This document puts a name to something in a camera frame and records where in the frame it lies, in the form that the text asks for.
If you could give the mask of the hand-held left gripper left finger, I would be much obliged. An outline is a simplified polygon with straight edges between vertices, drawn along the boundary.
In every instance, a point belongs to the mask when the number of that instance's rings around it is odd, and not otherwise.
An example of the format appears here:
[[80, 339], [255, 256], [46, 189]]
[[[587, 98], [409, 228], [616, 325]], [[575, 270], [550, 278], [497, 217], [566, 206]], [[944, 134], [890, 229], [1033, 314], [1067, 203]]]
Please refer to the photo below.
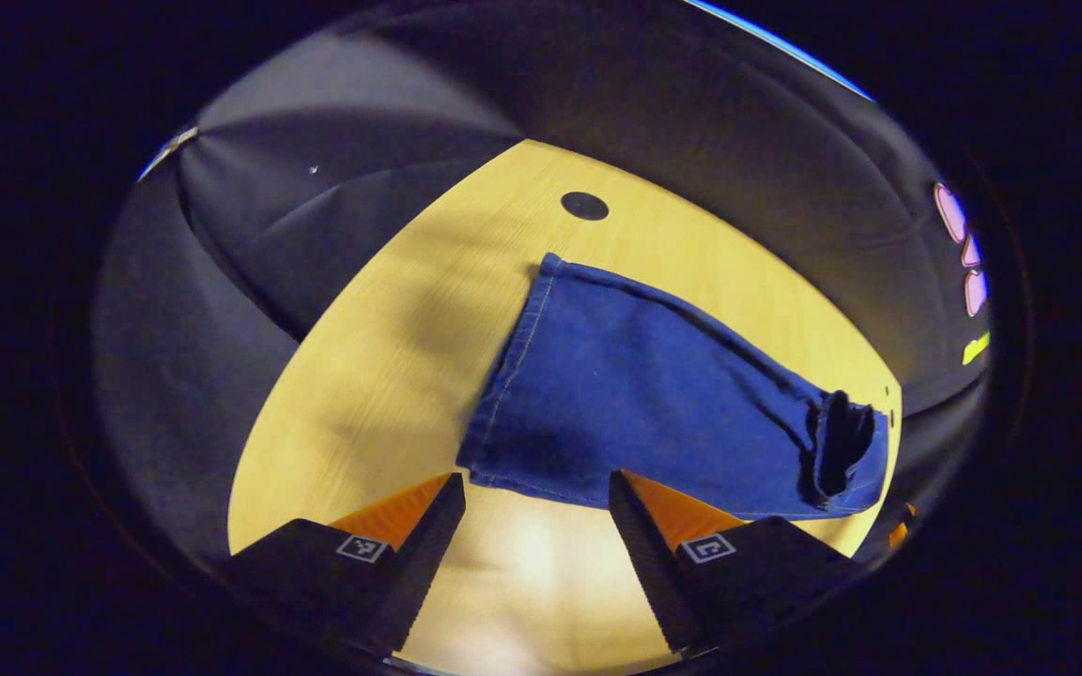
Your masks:
[[224, 564], [245, 599], [321, 646], [403, 650], [467, 511], [459, 472], [331, 525], [295, 518]]

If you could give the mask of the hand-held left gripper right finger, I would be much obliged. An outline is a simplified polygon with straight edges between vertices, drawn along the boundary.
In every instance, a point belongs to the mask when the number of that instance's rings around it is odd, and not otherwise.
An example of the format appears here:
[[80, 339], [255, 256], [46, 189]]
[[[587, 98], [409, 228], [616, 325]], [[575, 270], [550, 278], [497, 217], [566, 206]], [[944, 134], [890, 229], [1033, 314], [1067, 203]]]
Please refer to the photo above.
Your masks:
[[743, 521], [636, 472], [613, 470], [609, 511], [679, 657], [756, 642], [863, 572], [786, 518]]

